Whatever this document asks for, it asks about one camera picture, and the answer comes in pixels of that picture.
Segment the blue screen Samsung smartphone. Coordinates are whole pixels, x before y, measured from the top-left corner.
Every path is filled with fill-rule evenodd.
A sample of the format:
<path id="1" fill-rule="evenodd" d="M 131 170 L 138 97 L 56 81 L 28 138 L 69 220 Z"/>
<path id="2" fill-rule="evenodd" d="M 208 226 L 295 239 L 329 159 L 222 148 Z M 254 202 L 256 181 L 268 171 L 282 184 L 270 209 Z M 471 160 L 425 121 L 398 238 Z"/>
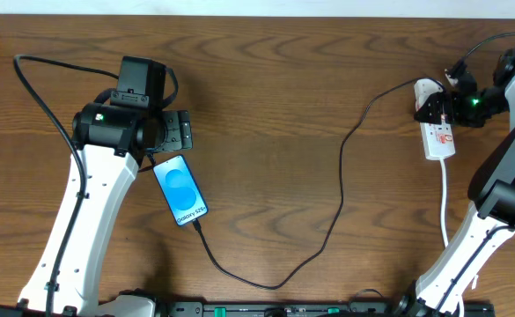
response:
<path id="1" fill-rule="evenodd" d="M 155 165 L 153 172 L 178 226 L 208 213 L 208 205 L 182 155 Z"/>

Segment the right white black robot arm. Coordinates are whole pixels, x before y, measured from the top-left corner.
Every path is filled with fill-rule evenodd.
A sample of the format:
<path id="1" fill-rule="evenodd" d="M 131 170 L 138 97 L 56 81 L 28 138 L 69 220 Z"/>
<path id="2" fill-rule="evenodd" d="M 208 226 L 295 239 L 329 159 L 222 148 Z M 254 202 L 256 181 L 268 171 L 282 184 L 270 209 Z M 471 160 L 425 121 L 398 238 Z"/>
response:
<path id="1" fill-rule="evenodd" d="M 515 48 L 505 51 L 493 85 L 479 90 L 459 60 L 446 73 L 452 91 L 420 79 L 415 84 L 417 122 L 430 125 L 442 141 L 452 125 L 480 128 L 495 114 L 510 115 L 510 132 L 473 176 L 460 229 L 432 267 L 411 284 L 394 309 L 396 316 L 455 316 L 462 294 L 486 261 L 515 234 Z"/>

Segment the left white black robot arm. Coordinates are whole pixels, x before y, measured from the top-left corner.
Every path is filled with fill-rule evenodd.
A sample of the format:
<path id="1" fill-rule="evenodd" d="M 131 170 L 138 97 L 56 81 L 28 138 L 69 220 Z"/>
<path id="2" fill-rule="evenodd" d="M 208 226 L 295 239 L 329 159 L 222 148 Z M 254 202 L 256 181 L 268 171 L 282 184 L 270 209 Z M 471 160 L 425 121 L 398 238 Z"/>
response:
<path id="1" fill-rule="evenodd" d="M 151 59 L 125 56 L 118 83 L 77 112 L 68 132 L 23 74 L 20 82 L 68 145 L 70 174 L 39 264 L 14 306 L 0 316 L 161 316 L 166 307 L 141 290 L 99 302 L 99 279 L 121 204 L 143 159 L 193 146 L 187 111 L 170 111 L 177 97 L 165 93 L 173 69 Z"/>

